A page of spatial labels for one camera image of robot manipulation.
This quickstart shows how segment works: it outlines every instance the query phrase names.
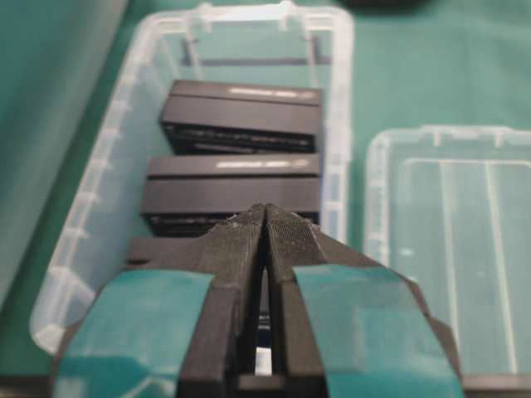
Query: white label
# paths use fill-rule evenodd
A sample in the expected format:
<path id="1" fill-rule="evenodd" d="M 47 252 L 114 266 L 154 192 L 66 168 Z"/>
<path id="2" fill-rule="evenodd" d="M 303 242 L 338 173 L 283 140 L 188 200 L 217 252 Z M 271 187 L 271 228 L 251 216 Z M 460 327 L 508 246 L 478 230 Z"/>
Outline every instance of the white label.
<path id="1" fill-rule="evenodd" d="M 289 160 L 269 160 L 262 161 L 241 161 L 241 162 L 219 162 L 217 168 L 278 168 L 278 167 L 304 167 L 308 165 L 306 159 L 297 159 L 293 162 Z"/>
<path id="2" fill-rule="evenodd" d="M 289 90 L 260 90 L 260 89 L 247 89 L 246 87 L 231 87 L 229 89 L 231 94 L 244 94 L 244 95 L 260 95 L 266 97 L 279 97 L 279 98 L 299 98 L 301 100 L 310 100 L 315 97 L 312 91 L 302 91 L 300 93 Z"/>

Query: green cloth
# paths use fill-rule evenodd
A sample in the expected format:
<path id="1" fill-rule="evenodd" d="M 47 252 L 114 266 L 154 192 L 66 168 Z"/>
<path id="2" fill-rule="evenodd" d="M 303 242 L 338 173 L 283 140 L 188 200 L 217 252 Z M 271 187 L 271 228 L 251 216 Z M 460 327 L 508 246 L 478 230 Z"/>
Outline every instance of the green cloth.
<path id="1" fill-rule="evenodd" d="M 51 10 L 46 2 L 11 2 L 10 7 L 2 2 L 0 12 L 0 309 L 126 1 L 54 5 Z"/>
<path id="2" fill-rule="evenodd" d="M 176 396 L 212 278 L 137 270 L 111 280 L 66 350 L 53 396 Z"/>
<path id="3" fill-rule="evenodd" d="M 462 398 L 403 280 L 387 268 L 295 267 L 330 398 Z"/>
<path id="4" fill-rule="evenodd" d="M 235 2 L 220 0 L 215 5 Z M 50 369 L 49 357 L 31 340 L 29 317 L 134 27 L 148 13 L 191 8 L 199 3 L 131 0 L 0 315 L 0 374 L 38 374 Z M 332 0 L 297 3 L 341 7 L 340 2 Z M 349 243 L 353 247 L 361 249 L 363 242 L 364 161 L 374 135 L 384 129 L 421 124 L 529 127 L 530 20 L 529 0 L 429 0 L 403 12 L 357 13 L 353 63 L 355 161 L 349 203 Z"/>

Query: teal tape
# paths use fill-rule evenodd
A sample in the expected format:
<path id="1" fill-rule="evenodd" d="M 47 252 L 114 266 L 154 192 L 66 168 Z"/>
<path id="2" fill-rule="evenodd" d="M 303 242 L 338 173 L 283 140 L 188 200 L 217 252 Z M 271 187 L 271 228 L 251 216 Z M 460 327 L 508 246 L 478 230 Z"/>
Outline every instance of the teal tape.
<path id="1" fill-rule="evenodd" d="M 295 267 L 330 398 L 457 398 L 460 383 L 404 282 L 385 268 Z"/>
<path id="2" fill-rule="evenodd" d="M 211 280 L 173 270 L 111 280 L 61 360 L 54 397 L 174 397 Z"/>

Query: clear plastic container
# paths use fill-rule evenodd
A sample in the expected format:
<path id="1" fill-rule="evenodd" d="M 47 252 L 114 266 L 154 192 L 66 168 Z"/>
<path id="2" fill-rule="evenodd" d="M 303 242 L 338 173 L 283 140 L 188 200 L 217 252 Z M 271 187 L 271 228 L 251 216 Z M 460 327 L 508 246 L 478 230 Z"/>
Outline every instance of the clear plastic container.
<path id="1" fill-rule="evenodd" d="M 344 240 L 352 51 L 352 18 L 334 7 L 203 4 L 147 17 L 125 58 L 33 309 L 35 342 L 56 352 L 65 327 L 123 266 L 129 239 L 150 235 L 139 203 L 148 160 L 171 153 L 158 117 L 175 79 L 324 89 L 321 224 Z"/>

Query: transparent plastic lid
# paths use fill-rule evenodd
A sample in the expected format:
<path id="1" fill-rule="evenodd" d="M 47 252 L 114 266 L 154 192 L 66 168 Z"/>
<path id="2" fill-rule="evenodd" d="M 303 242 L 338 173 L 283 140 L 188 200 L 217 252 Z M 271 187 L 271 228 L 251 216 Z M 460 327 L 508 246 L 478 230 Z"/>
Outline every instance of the transparent plastic lid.
<path id="1" fill-rule="evenodd" d="M 461 370 L 531 372 L 531 132 L 388 130 L 366 183 L 365 253 L 420 284 Z"/>

